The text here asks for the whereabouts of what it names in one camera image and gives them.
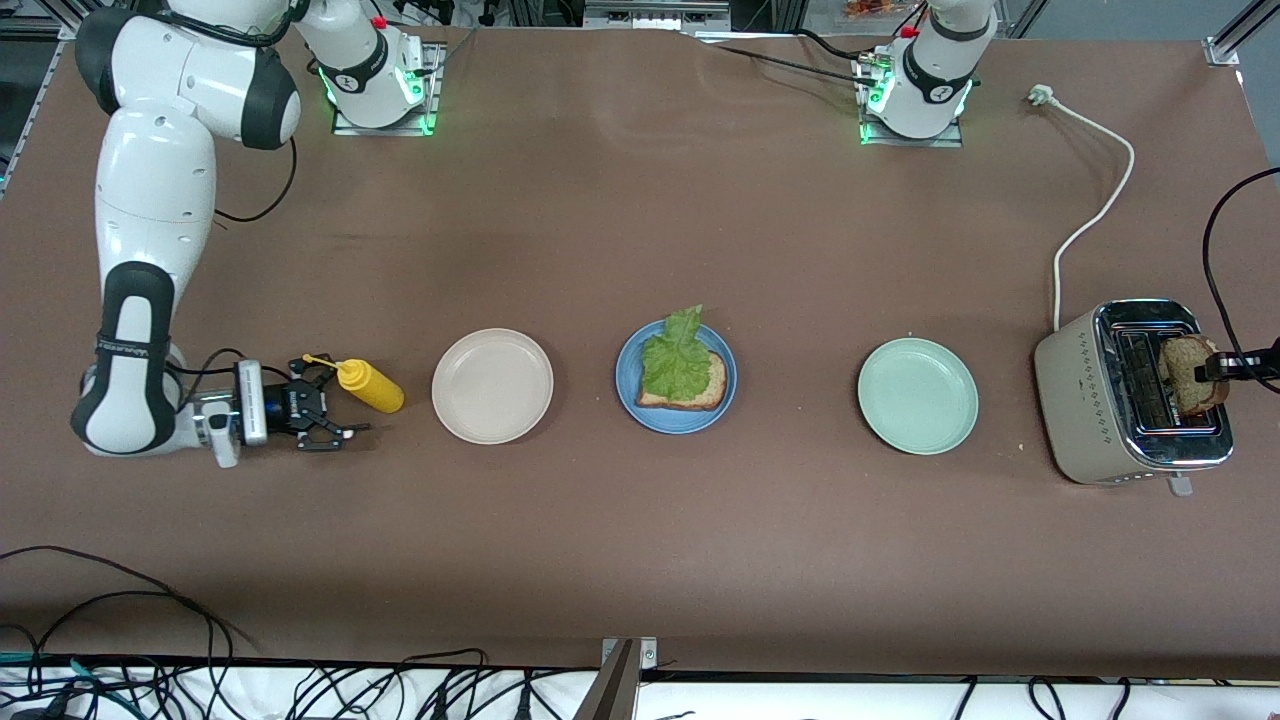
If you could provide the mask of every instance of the toaster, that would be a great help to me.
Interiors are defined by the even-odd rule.
[[[1171,300],[1117,300],[1041,341],[1036,384],[1053,460],[1068,478],[1162,478],[1185,496],[1187,473],[1230,457],[1226,409],[1183,416],[1157,370],[1166,340],[1198,332],[1196,318]]]

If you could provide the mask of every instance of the bread slice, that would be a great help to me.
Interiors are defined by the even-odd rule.
[[[692,400],[671,400],[660,395],[644,391],[640,386],[640,397],[636,405],[640,407],[666,407],[668,410],[716,410],[724,401],[724,391],[728,389],[728,369],[724,368],[724,359],[712,352],[712,382],[701,395]]]
[[[1174,389],[1174,401],[1183,415],[1201,415],[1226,402],[1226,380],[1201,383],[1196,368],[1217,352],[1213,341],[1202,334],[1166,340],[1160,346],[1160,379]]]

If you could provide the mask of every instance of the plate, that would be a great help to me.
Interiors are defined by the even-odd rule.
[[[964,442],[978,421],[978,386],[941,345],[904,337],[876,348],[858,375],[863,416],[884,442],[937,455]]]
[[[668,410],[666,407],[640,407],[636,398],[640,397],[640,379],[644,377],[644,343],[650,337],[662,333],[666,320],[655,320],[636,331],[631,340],[622,346],[618,354],[618,364],[613,372],[613,380],[618,388],[618,400],[641,425],[650,430],[669,436],[685,436],[696,433],[707,428],[728,410],[733,401],[733,392],[737,389],[737,365],[733,363],[733,354],[728,350],[724,338],[716,334],[716,331],[703,325],[698,328],[698,340],[708,350],[724,359],[724,373],[727,384],[724,387],[724,400],[716,410]]]
[[[552,404],[552,361],[516,331],[477,331],[453,343],[431,379],[431,404],[451,433],[476,445],[511,442]]]

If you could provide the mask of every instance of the blue plate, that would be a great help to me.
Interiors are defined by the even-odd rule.
[[[644,377],[644,363],[641,360],[644,343],[650,337],[662,333],[663,323],[666,320],[649,323],[636,331],[636,334],[631,336],[631,340],[622,346],[622,352],[618,354],[618,366],[613,373],[618,388],[618,400],[622,401],[622,406],[627,409],[627,413],[631,413],[632,418],[650,430],[667,433],[668,436],[696,433],[719,420],[719,416],[728,410],[730,402],[733,401],[733,392],[737,389],[737,365],[733,363],[733,354],[730,352],[724,338],[716,334],[716,331],[703,325],[698,328],[698,340],[703,341],[703,345],[708,350],[724,359],[728,383],[724,388],[724,400],[721,401],[716,410],[640,407],[636,405],[636,398],[640,397],[640,379]]]

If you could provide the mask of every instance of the white power cord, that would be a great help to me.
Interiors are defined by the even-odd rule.
[[[1057,108],[1066,115],[1070,115],[1076,120],[1080,120],[1082,123],[1111,136],[1112,138],[1115,138],[1116,142],[1124,145],[1124,149],[1129,151],[1129,167],[1124,169],[1124,176],[1120,177],[1120,182],[1116,184],[1116,190],[1115,192],[1111,193],[1111,197],[1107,199],[1106,205],[1103,205],[1102,209],[1098,210],[1097,215],[1089,218],[1089,222],[1080,225],[1080,229],[1071,233],[1071,237],[1066,238],[1066,242],[1064,242],[1057,249],[1057,252],[1053,255],[1053,332],[1057,332],[1062,327],[1062,255],[1066,252],[1068,247],[1071,247],[1071,243],[1075,242],[1075,238],[1084,234],[1085,231],[1097,224],[1097,222],[1101,220],[1102,217],[1106,215],[1108,210],[1111,210],[1111,205],[1115,204],[1116,197],[1120,197],[1120,191],[1123,191],[1124,186],[1129,183],[1129,176],[1133,174],[1134,152],[1133,152],[1133,145],[1130,145],[1128,140],[1100,126],[1098,123],[1091,120],[1089,118],[1085,118],[1084,115],[1076,113],[1075,110],[1068,108],[1066,105],[1059,102],[1057,97],[1053,97],[1053,88],[1047,85],[1037,85],[1036,87],[1033,87],[1032,91],[1027,95],[1027,100],[1029,100],[1030,104],[1036,105],[1037,108],[1039,108],[1041,105],[1050,105],[1051,108]]]

